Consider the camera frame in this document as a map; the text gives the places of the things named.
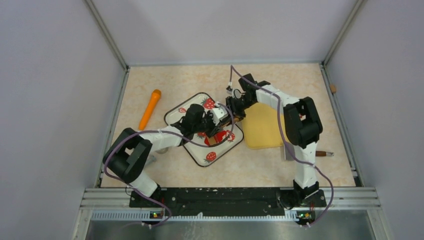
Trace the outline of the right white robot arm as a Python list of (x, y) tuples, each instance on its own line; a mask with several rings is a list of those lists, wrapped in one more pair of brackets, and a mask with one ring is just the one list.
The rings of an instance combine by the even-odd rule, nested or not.
[(290, 143), (289, 151), (296, 161), (296, 173), (293, 180), (293, 200), (299, 206), (307, 206), (319, 191), (316, 176), (316, 150), (323, 125), (314, 100), (307, 96), (298, 98), (275, 88), (267, 81), (257, 82), (249, 73), (239, 80), (241, 90), (233, 89), (229, 82), (226, 87), (230, 95), (226, 105), (234, 117), (242, 120), (245, 110), (256, 103), (265, 104), (277, 111), (283, 143)]

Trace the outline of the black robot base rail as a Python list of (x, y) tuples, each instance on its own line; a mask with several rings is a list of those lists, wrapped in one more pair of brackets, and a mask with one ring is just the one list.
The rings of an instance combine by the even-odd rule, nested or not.
[(155, 192), (152, 201), (137, 193), (130, 195), (131, 208), (159, 208), (165, 205), (174, 217), (203, 214), (205, 217), (283, 216), (296, 208), (327, 206), (323, 190), (301, 199), (291, 187), (169, 187)]

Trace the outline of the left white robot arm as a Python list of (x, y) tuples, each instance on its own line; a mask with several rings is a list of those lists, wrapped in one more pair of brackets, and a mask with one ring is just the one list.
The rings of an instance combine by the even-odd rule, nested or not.
[(141, 200), (149, 207), (160, 202), (159, 185), (144, 171), (152, 152), (193, 143), (197, 133), (214, 136), (234, 122), (228, 108), (217, 103), (209, 111), (199, 104), (191, 104), (177, 122), (157, 130), (135, 131), (124, 129), (103, 158), (106, 176), (119, 180), (138, 191)]

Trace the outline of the red dough disc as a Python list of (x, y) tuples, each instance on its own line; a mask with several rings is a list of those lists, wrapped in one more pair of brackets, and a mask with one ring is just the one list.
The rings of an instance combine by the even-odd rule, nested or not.
[(218, 132), (217, 134), (215, 134), (212, 137), (205, 136), (204, 143), (208, 147), (210, 147), (210, 146), (214, 146), (214, 145), (223, 143), (225, 141), (232, 143), (234, 139), (235, 139), (234, 133), (232, 133), (230, 130), (223, 130), (223, 131)]

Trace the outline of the wooden double-ended rolling pin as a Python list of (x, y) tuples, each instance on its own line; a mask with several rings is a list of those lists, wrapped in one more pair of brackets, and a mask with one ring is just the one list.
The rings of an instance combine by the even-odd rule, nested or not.
[(224, 143), (226, 143), (226, 144), (235, 144), (238, 140), (241, 140), (243, 138), (243, 132), (241, 131), (241, 129), (237, 125), (233, 125), (231, 119), (229, 120), (229, 123), (227, 123), (225, 126), (222, 126), (222, 127), (218, 128), (218, 132), (217, 133), (219, 133), (219, 132), (221, 132), (223, 130), (230, 130), (232, 133), (234, 133), (235, 139), (233, 140), (233, 142), (225, 141), (225, 142), (222, 142), (222, 144), (224, 144)]

